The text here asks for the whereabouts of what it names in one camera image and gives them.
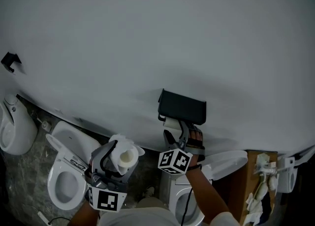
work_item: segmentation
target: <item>black toilet paper holder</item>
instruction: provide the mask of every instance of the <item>black toilet paper holder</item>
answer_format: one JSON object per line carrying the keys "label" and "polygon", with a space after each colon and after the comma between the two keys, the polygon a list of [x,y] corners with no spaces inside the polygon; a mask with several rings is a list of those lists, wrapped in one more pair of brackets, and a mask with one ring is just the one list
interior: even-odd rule
{"label": "black toilet paper holder", "polygon": [[21,63],[17,54],[14,55],[10,54],[9,52],[7,52],[4,58],[1,60],[1,64],[5,67],[6,70],[11,73],[14,72],[14,69],[10,67],[13,62]]}

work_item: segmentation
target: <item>toilet paper roll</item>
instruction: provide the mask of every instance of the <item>toilet paper roll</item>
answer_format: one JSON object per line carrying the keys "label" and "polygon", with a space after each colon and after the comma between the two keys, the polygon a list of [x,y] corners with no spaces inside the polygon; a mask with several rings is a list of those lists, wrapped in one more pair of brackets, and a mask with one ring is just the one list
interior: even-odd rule
{"label": "toilet paper roll", "polygon": [[172,128],[172,129],[182,130],[178,120],[173,119],[173,118],[166,118],[165,117],[165,122],[163,122],[163,126],[168,127],[168,128]]}
{"label": "toilet paper roll", "polygon": [[117,140],[117,144],[109,157],[114,168],[124,175],[137,163],[139,156],[144,155],[144,150],[122,135],[112,136],[109,142],[113,140]]}

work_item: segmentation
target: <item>black cable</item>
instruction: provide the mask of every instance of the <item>black cable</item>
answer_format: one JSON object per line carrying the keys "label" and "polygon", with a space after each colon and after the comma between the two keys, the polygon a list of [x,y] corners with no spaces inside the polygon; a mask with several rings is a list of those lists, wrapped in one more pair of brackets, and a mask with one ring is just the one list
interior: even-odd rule
{"label": "black cable", "polygon": [[50,225],[54,220],[57,220],[57,219],[65,219],[65,220],[70,221],[70,219],[65,218],[65,217],[56,217],[56,218],[52,219],[52,220],[48,223],[48,225]]}
{"label": "black cable", "polygon": [[[200,167],[200,170],[202,169],[202,165],[201,164],[198,164],[197,166]],[[191,188],[191,190],[189,192],[189,195],[188,195],[188,199],[187,199],[187,202],[186,202],[186,208],[185,208],[185,212],[183,214],[181,226],[183,226],[183,224],[184,224],[184,219],[185,219],[185,216],[186,216],[186,213],[187,213],[187,210],[188,210],[188,203],[189,203],[189,199],[190,199],[191,193],[192,193],[192,188]]]}
{"label": "black cable", "polygon": [[190,199],[191,193],[192,193],[192,188],[191,188],[191,190],[189,192],[189,195],[188,195],[188,199],[187,199],[187,202],[186,202],[186,208],[185,208],[185,212],[183,214],[181,226],[183,226],[183,224],[184,224],[184,219],[185,219],[185,215],[186,215],[187,210],[188,210],[188,203],[189,203],[189,199]]}

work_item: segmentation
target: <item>toilet lid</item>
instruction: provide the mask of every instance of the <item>toilet lid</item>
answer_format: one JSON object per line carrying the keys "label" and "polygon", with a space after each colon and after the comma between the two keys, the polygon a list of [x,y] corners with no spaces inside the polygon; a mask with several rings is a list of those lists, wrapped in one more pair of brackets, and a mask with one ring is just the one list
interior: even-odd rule
{"label": "toilet lid", "polygon": [[[202,172],[208,180],[219,180],[235,172],[248,161],[245,151],[228,151],[207,156],[202,164]],[[176,185],[190,185],[187,177],[176,178]]]}
{"label": "toilet lid", "polygon": [[219,180],[240,169],[247,161],[247,152],[228,151],[207,156],[200,164],[209,165],[212,170],[212,179]]}

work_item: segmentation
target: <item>wristwatch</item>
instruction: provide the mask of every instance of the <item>wristwatch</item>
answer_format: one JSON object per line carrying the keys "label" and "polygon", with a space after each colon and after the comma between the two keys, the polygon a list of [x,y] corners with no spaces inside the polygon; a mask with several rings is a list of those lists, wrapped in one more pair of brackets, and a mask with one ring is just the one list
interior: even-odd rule
{"label": "wristwatch", "polygon": [[194,170],[194,169],[197,169],[200,167],[200,170],[202,169],[202,165],[201,164],[197,164],[197,165],[194,165],[194,166],[189,166],[187,168],[187,171],[190,171],[190,170]]}

